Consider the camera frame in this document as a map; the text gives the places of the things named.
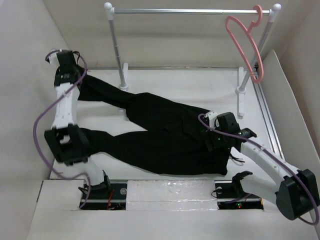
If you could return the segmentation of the black trousers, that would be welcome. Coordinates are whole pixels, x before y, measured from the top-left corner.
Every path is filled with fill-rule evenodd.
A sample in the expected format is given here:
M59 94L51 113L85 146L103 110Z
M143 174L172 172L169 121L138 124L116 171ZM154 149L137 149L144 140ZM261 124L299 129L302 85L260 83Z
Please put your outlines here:
M198 115L206 109L177 103L149 92L130 93L91 75L80 85L79 100L104 102L125 110L140 131L111 135L83 128L89 155L106 153L140 169L165 175L225 176L229 147L209 150Z

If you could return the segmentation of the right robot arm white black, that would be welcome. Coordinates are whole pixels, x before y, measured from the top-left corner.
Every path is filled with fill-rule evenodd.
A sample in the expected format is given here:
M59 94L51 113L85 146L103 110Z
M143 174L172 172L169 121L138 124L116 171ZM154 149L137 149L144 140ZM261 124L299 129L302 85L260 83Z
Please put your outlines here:
M270 178L266 181L246 170L236 174L231 191L237 197L256 195L274 204L288 220L302 220L303 215L314 211L314 221L305 221L315 226L320 222L320 195L315 174L301 170L283 160L259 143L257 135L249 128L241 129L233 113L218 114L215 111L198 115L205 127L203 136L209 149L235 148L251 159Z

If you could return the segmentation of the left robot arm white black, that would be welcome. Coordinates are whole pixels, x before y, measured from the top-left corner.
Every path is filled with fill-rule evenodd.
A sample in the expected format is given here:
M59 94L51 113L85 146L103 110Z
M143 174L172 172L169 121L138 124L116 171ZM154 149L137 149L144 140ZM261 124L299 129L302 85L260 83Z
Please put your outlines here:
M91 160L89 140L77 124L77 102L82 80L82 71L75 60L78 54L60 49L54 50L46 58L50 64L58 64L54 77L58 103L51 128L44 132L44 137L58 163L88 175L90 183L81 191L104 199L112 191L109 177Z

